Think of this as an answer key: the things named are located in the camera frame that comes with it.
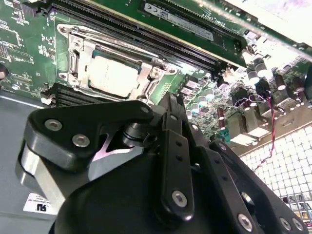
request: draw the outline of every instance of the barcode label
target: barcode label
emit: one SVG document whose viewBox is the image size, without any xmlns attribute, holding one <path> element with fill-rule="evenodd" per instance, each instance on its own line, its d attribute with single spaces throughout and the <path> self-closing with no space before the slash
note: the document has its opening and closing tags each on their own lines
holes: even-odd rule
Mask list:
<svg viewBox="0 0 312 234">
<path fill-rule="evenodd" d="M 195 33 L 203 38 L 206 38 L 208 40 L 214 41 L 214 36 L 211 32 L 209 32 L 206 29 L 203 29 L 195 24 L 192 24 L 184 19 L 181 19 L 177 16 L 174 16 L 173 14 L 170 14 L 158 7 L 155 7 L 149 3 L 146 3 L 144 6 L 144 10 L 148 13 L 157 16 L 161 19 L 164 19 L 174 25 L 177 25 L 185 30 L 188 30 L 192 33 Z"/>
</svg>

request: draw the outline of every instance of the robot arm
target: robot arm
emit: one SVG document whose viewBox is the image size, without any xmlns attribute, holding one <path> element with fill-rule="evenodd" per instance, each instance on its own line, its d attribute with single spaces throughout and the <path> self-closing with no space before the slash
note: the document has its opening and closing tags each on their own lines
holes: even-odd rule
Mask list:
<svg viewBox="0 0 312 234">
<path fill-rule="evenodd" d="M 143 154 L 100 178 L 105 154 Z M 43 109 L 27 121 L 16 172 L 58 210 L 55 234 L 308 233 L 303 222 L 223 142 L 208 144 L 183 100 Z"/>
</svg>

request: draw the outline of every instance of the label sticker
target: label sticker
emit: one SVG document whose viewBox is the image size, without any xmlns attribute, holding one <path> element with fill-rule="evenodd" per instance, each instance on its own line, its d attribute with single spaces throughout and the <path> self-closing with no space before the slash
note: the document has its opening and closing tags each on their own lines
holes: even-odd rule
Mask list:
<svg viewBox="0 0 312 234">
<path fill-rule="evenodd" d="M 58 213 L 52 208 L 51 203 L 38 194 L 29 194 L 23 211 L 35 212 L 47 215 L 57 215 Z"/>
<path fill-rule="evenodd" d="M 192 24 L 184 19 L 181 19 L 173 14 L 170 14 L 158 7 L 155 7 L 151 4 L 148 4 L 146 3 L 145 6 L 144 6 L 144 10 L 147 11 L 148 13 L 154 15 L 154 16 L 157 16 L 161 19 L 164 19 L 174 25 L 177 25 L 185 30 L 188 30 L 192 33 L 195 33 L 203 38 L 206 38 L 208 40 L 211 40 L 211 41 L 214 41 L 214 36 L 211 32 L 195 25 L 195 24 Z"/>
</svg>

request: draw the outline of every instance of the wire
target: wire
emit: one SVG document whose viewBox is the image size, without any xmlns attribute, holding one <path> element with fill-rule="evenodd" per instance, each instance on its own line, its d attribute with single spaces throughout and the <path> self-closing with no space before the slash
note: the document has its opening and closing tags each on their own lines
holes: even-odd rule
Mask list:
<svg viewBox="0 0 312 234">
<path fill-rule="evenodd" d="M 274 146 L 274 142 L 275 142 L 275 111 L 272 105 L 272 101 L 271 98 L 268 98 L 268 104 L 269 104 L 269 108 L 271 109 L 271 114 L 272 114 L 272 147 L 270 149 L 270 156 L 266 157 L 265 159 L 261 160 L 260 164 L 254 169 L 253 172 L 256 172 L 256 170 L 261 167 L 263 165 L 263 163 L 265 163 L 269 158 L 272 157 L 273 155 L 273 150 L 275 148 Z"/>
</svg>

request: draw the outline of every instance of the screw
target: screw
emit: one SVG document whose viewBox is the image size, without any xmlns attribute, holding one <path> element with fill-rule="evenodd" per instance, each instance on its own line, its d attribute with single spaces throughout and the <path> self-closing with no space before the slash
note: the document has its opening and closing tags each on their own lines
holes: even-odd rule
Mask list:
<svg viewBox="0 0 312 234">
<path fill-rule="evenodd" d="M 286 221 L 286 219 L 279 218 L 279 220 L 281 220 L 281 223 L 283 224 L 286 230 L 290 231 L 292 229 L 291 225 L 289 224 L 289 222 Z"/>
<path fill-rule="evenodd" d="M 175 204 L 179 207 L 186 207 L 187 205 L 186 196 L 179 190 L 175 190 L 172 193 L 172 199 L 174 200 Z"/>
<path fill-rule="evenodd" d="M 77 147 L 81 147 L 81 148 L 85 148 L 90 144 L 89 138 L 83 134 L 77 134 L 73 136 L 72 141 L 74 145 L 76 145 Z"/>
<path fill-rule="evenodd" d="M 148 113 L 148 112 L 149 112 L 148 109 L 147 109 L 146 107 L 141 107 L 141 110 L 142 110 L 143 112 L 145 112 L 145 113 Z"/>
<path fill-rule="evenodd" d="M 193 124 L 192 127 L 194 128 L 195 131 L 198 131 L 198 127 L 195 124 Z"/>
<path fill-rule="evenodd" d="M 45 127 L 51 131 L 59 131 L 62 129 L 63 125 L 56 119 L 48 119 L 44 123 Z"/>
<path fill-rule="evenodd" d="M 250 222 L 250 220 L 244 215 L 244 214 L 239 214 L 237 216 L 237 219 L 240 223 L 240 225 L 242 225 L 242 227 L 251 233 L 251 231 L 253 230 L 253 226 L 252 223 Z"/>
<path fill-rule="evenodd" d="M 296 228 L 303 231 L 303 226 L 302 224 L 295 218 L 292 219 L 293 223 L 295 224 Z"/>
<path fill-rule="evenodd" d="M 175 117 L 174 115 L 170 115 L 170 117 L 171 117 L 173 120 L 177 120 L 177 117 Z"/>
<path fill-rule="evenodd" d="M 223 144 L 219 143 L 219 146 L 222 150 L 226 151 L 226 147 Z"/>
</svg>

